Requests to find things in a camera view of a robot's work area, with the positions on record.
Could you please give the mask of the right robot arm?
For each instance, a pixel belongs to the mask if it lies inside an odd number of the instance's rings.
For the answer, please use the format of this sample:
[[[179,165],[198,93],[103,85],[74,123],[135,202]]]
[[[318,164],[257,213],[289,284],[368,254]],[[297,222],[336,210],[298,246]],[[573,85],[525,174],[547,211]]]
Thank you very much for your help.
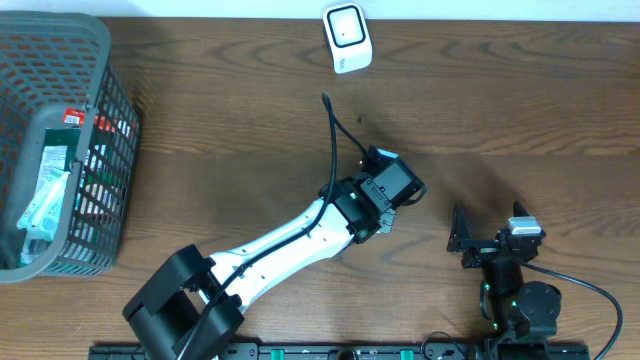
[[[462,255],[464,269],[483,273],[480,306],[499,335],[514,341],[545,340],[557,333],[562,295],[558,288],[524,280],[522,268],[538,256],[546,233],[518,201],[494,238],[475,240],[464,212],[456,207],[447,251]]]

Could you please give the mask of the green 3M gloves package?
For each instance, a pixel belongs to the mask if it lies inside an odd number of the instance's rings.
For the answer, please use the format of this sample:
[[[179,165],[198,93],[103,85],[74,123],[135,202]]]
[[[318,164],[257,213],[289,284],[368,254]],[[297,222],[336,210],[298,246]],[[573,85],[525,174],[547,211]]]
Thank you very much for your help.
[[[75,128],[60,130],[48,129],[45,132],[34,194],[41,186],[43,178],[51,169],[60,169],[69,172],[70,175],[72,174],[72,165],[75,160],[80,133],[81,131]],[[101,201],[105,206],[110,207],[113,205],[113,194],[108,192],[103,185],[99,184],[96,177],[90,175],[82,177],[79,185],[84,188],[85,191],[89,192],[91,197],[86,198],[79,194],[76,197],[75,208],[79,210],[80,213],[89,215],[94,222],[101,224],[112,223],[113,219],[105,213],[96,202]],[[28,233],[26,229],[19,230],[26,232],[23,248],[18,260],[18,265],[23,267],[42,256],[53,241],[49,242],[38,239]]]

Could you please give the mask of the teal and orange sachet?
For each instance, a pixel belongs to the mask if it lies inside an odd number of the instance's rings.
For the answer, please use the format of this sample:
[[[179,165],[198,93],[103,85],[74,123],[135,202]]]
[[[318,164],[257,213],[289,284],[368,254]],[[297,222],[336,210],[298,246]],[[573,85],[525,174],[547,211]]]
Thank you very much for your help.
[[[51,169],[17,221],[18,229],[26,229],[38,239],[55,239],[64,202],[69,172]]]

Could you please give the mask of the grey plastic mesh basket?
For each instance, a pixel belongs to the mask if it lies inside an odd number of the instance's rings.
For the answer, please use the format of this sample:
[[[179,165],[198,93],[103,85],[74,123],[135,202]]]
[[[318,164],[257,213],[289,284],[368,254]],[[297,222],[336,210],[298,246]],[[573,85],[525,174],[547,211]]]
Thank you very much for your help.
[[[1,280],[36,276],[90,277],[110,269],[122,239],[140,145],[140,120],[110,61],[111,36],[85,14],[5,11],[1,15]],[[86,113],[84,125],[62,123],[67,108]],[[124,120],[126,137],[100,130],[97,115]],[[34,196],[45,132],[79,129],[77,151],[65,188],[59,227],[50,247],[32,263],[18,260],[26,232],[17,221]],[[91,194],[86,175],[113,194],[96,204],[112,219],[91,220],[75,208]]]

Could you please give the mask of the orange tissue packet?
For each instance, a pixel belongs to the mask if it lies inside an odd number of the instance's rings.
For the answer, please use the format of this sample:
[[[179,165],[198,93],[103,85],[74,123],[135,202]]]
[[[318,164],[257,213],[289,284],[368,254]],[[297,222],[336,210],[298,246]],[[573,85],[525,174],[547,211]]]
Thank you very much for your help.
[[[62,123],[82,127],[84,125],[85,115],[86,113],[82,110],[67,108],[63,113]],[[97,125],[100,130],[107,131],[112,134],[120,133],[126,137],[130,137],[132,135],[131,127],[124,120],[108,120],[105,116],[97,115],[94,118],[94,124]]]

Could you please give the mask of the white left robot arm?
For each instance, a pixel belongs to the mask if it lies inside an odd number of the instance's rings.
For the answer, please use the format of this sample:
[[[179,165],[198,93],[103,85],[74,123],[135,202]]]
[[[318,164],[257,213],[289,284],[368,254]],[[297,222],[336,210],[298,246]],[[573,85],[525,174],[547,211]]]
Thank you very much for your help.
[[[360,172],[331,178],[288,223],[209,256],[195,245],[176,251],[125,305],[123,317],[152,359],[219,359],[259,297],[317,261],[390,232],[398,209],[425,192],[397,154],[370,147]]]

